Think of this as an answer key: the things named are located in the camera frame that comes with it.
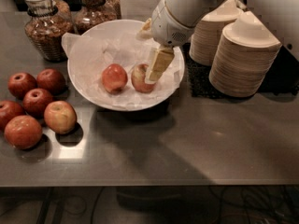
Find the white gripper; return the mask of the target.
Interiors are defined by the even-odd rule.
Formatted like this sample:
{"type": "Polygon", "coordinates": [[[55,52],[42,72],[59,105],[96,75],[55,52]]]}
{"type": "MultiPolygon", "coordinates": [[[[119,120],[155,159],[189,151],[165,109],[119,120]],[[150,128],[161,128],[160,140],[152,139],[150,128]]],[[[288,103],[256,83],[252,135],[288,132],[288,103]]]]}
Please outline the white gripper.
{"type": "Polygon", "coordinates": [[[146,71],[145,82],[155,84],[174,60],[172,47],[185,44],[194,29],[180,24],[169,12],[166,0],[161,0],[136,34],[139,40],[153,39],[161,44],[149,52],[149,67],[146,71]]]}

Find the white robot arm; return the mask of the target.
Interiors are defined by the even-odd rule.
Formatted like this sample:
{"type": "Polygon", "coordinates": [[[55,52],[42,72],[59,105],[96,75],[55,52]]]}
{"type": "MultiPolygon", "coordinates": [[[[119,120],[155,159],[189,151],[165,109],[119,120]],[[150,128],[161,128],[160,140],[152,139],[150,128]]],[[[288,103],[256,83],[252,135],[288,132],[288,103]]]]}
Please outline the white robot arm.
{"type": "MultiPolygon", "coordinates": [[[[160,0],[137,37],[160,47],[149,56],[146,82],[156,83],[172,62],[173,48],[191,37],[207,13],[225,0],[160,0]]],[[[238,0],[262,22],[289,53],[299,60],[299,0],[238,0]]]]}

